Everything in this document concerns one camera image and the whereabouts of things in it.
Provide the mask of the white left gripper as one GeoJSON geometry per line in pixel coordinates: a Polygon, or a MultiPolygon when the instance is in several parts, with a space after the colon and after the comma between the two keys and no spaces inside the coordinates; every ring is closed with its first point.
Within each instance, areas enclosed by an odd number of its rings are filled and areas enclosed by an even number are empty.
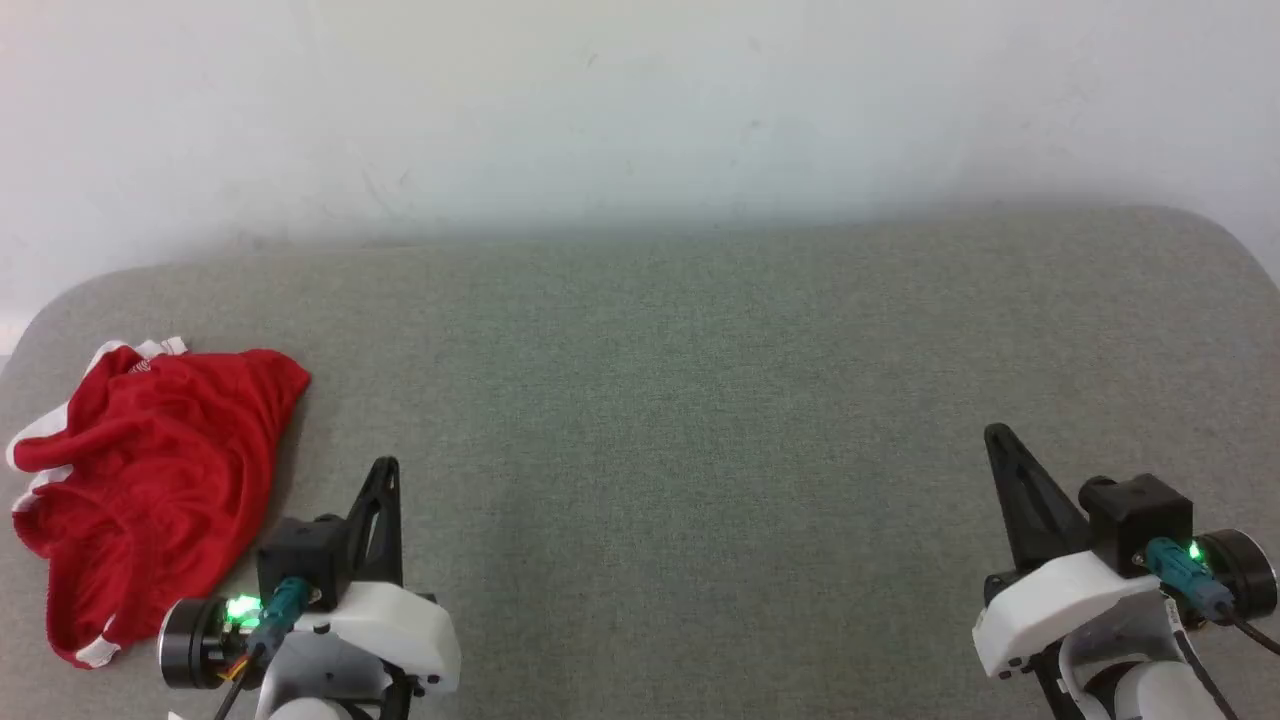
{"type": "Polygon", "coordinates": [[[330,611],[307,612],[285,638],[285,692],[379,698],[393,671],[429,693],[452,694],[462,653],[451,615],[407,591],[401,528],[401,465],[378,457],[347,515],[352,583],[330,611]]]}

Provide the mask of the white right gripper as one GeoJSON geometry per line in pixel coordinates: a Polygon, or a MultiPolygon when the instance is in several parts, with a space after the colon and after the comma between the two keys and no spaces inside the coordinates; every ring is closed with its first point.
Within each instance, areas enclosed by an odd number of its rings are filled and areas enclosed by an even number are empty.
{"type": "Polygon", "coordinates": [[[1134,641],[1146,660],[1091,679],[1166,682],[1167,598],[1157,577],[1123,578],[1085,551],[1085,516],[1010,427],[987,425],[984,442],[1014,571],[1033,571],[996,594],[973,628],[986,675],[1004,676],[1047,651],[1062,682],[1075,682],[1079,665],[1126,655],[1134,641]]]}

